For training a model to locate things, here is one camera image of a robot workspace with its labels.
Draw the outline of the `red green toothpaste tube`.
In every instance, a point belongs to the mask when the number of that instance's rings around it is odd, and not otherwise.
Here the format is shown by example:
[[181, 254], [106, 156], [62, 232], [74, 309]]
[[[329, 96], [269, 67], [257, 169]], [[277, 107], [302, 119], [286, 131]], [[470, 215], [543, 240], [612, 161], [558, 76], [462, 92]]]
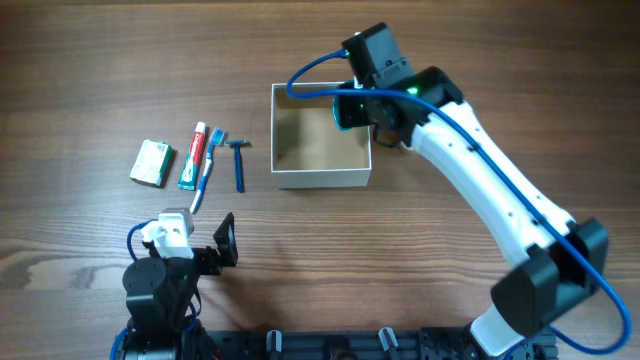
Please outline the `red green toothpaste tube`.
[[195, 190], [202, 150], [204, 147], [206, 128], [207, 126], [204, 122], [198, 122], [195, 127], [189, 152], [186, 156], [186, 162], [179, 178], [179, 189], [189, 191]]

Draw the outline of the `blue disposable razor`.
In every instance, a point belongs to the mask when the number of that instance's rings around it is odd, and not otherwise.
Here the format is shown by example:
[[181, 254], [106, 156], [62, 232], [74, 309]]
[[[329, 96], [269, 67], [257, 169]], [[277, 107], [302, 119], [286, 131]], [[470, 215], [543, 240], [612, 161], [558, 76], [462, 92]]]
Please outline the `blue disposable razor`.
[[241, 148], [249, 146], [250, 142], [247, 141], [246, 139], [235, 139], [235, 140], [227, 140], [225, 144], [234, 150], [236, 191], [238, 193], [244, 193], [245, 184], [244, 184], [243, 159], [241, 155]]

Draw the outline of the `green white soap packet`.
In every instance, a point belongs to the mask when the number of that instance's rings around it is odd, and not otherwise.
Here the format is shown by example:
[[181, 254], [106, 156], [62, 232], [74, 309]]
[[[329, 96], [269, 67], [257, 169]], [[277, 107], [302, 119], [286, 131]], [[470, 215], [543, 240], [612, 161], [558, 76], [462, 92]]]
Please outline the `green white soap packet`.
[[130, 179], [143, 185], [161, 187], [172, 154], [173, 148], [169, 144], [145, 139], [131, 169]]

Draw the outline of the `blue white toothbrush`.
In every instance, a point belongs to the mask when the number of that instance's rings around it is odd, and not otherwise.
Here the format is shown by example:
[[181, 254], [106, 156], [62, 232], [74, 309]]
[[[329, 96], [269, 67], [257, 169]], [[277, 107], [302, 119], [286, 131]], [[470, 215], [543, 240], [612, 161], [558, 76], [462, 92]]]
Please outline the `blue white toothbrush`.
[[202, 199], [204, 197], [205, 189], [207, 186], [207, 182], [209, 176], [212, 172], [214, 161], [213, 161], [213, 153], [216, 147], [220, 146], [225, 138], [226, 132], [218, 127], [215, 127], [209, 137], [209, 142], [207, 146], [207, 151], [205, 155], [205, 165], [201, 180], [196, 190], [196, 194], [194, 200], [191, 204], [190, 211], [192, 214], [195, 214], [199, 209]]

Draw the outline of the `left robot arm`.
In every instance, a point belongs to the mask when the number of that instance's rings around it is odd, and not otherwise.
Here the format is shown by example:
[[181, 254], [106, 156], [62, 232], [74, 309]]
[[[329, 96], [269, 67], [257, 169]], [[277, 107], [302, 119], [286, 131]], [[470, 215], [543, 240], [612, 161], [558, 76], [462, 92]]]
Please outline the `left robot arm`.
[[133, 262], [122, 284], [130, 319], [112, 345], [111, 360], [223, 357], [199, 320], [197, 283], [237, 265], [234, 215], [228, 213], [214, 232], [213, 247], [190, 246], [193, 231], [187, 208], [166, 209], [129, 231], [126, 244]]

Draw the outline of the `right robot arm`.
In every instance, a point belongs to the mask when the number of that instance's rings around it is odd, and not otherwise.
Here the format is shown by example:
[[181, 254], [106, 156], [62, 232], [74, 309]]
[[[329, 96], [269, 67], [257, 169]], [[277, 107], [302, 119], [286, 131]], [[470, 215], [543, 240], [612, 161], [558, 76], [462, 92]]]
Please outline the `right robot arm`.
[[610, 289], [603, 277], [604, 227], [595, 219], [576, 222], [542, 195], [440, 69], [408, 74], [388, 88], [360, 80], [341, 84], [334, 116], [342, 128], [373, 126], [397, 135], [445, 175], [494, 237], [511, 269], [469, 328], [484, 354], [511, 353], [598, 290]]

